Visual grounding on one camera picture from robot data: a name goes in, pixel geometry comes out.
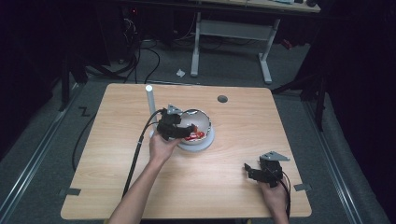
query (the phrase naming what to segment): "gray floor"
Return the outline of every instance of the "gray floor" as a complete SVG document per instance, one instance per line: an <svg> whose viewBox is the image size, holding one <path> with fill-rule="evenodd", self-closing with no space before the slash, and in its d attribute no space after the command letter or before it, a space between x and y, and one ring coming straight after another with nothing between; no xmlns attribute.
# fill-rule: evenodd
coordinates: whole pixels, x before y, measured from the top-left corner
<svg viewBox="0 0 396 224"><path fill-rule="evenodd" d="M153 42L145 42L144 45L148 47L152 44ZM190 77L192 46L174 45L169 48L159 43L153 50L161 57L160 66L152 74L149 82L274 89L292 81L309 46L287 50L280 45L273 45L268 64L274 82L272 85L265 85L257 58L263 44L255 42L237 46L228 43L216 50L210 50L217 44L204 43L201 50L200 74L198 77ZM141 50L140 63L137 66L139 83L155 67L157 60L153 52ZM118 66L121 65L115 64L111 69L117 69ZM186 75L176 76L178 69L185 71ZM78 163L89 128L79 142L78 137L97 111L106 85L111 82L116 81L106 77L90 76L85 86L76 87L75 100L63 113L58 111L61 106L60 86L53 90L54 97L31 119L19 141L0 163L0 202L8 202L8 194L12 192L19 177L23 176L23 169L35 155L46 131L53 121L60 121L58 131L52 136L49 144L44 146L46 150L43 160L36 163L36 170L31 174L33 178L28 180L26 189L22 189L22 194L19 194L21 197L15 199L15 207L9 207L8 217L3 220L7 223L103 223L102 220L62 219L60 211L64 196L59 192L70 185L74 174L73 150L77 147L75 162ZM129 78L128 83L134 83L133 76ZM297 91L287 91L274 97L301 177L305 184L312 187L307 192L313 210L312 215L291 218L290 223L389 223L348 148L332 112L329 97L326 98L323 133L317 131L310 115L311 105L315 105L315 102L301 102ZM81 116L82 107L87 108L86 114L89 114L89 117ZM337 176L334 177L334 166L328 163L329 154L326 154L323 148L330 150L330 156L342 174L341 180L346 186L346 196L350 196L353 205L356 206L356 210L352 209L355 211L352 215L348 212L348 204L345 205L340 199L345 197L345 194L337 187L339 179ZM253 223L272 222L269 218L260 218L253 219Z"/></svg>

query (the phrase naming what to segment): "person's right arm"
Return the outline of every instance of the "person's right arm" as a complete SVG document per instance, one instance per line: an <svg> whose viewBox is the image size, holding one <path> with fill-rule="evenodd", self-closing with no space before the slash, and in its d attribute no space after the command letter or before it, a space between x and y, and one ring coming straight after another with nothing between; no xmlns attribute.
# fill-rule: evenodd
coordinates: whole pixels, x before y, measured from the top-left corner
<svg viewBox="0 0 396 224"><path fill-rule="evenodd" d="M289 224L288 215L286 214L287 193L283 186L278 184L276 187L270 188L268 183L259 181L257 183L262 189L262 196L275 224Z"/></svg>

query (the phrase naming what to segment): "tape piece on table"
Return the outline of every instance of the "tape piece on table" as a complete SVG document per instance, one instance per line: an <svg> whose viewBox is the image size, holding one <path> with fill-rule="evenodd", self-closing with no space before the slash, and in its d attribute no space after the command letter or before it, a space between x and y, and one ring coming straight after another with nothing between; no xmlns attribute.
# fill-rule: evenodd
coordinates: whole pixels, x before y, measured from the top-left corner
<svg viewBox="0 0 396 224"><path fill-rule="evenodd" d="M59 196L64 197L66 195L76 195L78 196L81 192L81 189L61 189L59 191Z"/></svg>
<svg viewBox="0 0 396 224"><path fill-rule="evenodd" d="M309 191L312 189L312 187L309 184L299 184L299 185L294 185L294 189L296 191L300 191L300 190Z"/></svg>

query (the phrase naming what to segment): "white bowl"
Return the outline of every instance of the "white bowl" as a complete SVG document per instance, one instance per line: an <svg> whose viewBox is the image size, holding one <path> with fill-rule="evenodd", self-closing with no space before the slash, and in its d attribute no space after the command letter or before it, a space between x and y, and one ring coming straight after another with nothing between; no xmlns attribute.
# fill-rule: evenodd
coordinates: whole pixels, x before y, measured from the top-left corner
<svg viewBox="0 0 396 224"><path fill-rule="evenodd" d="M185 128L193 124L197 126L198 132L204 133L204 136L201 138L195 138L191 140L186 140L185 138L183 138L181 142L186 145L197 145L202 143L203 140L206 139L206 137L208 136L210 129L212 127L209 116L204 111L198 109L189 109L184 111L180 117L181 117L181 122L178 125L178 127Z"/></svg>

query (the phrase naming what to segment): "white pole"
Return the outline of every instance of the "white pole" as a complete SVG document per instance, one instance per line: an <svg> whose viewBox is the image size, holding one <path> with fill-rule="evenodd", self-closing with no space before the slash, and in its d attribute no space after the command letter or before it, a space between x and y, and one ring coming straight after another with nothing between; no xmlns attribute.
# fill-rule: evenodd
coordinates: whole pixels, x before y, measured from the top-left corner
<svg viewBox="0 0 396 224"><path fill-rule="evenodd" d="M155 109L155 102L154 102L154 93L152 90L151 85L146 86L146 93L148 94L148 108L149 108L149 113L150 115L154 114L156 109ZM154 116L152 118L151 122L157 122L157 116ZM153 125L153 130L155 131L157 125Z"/></svg>

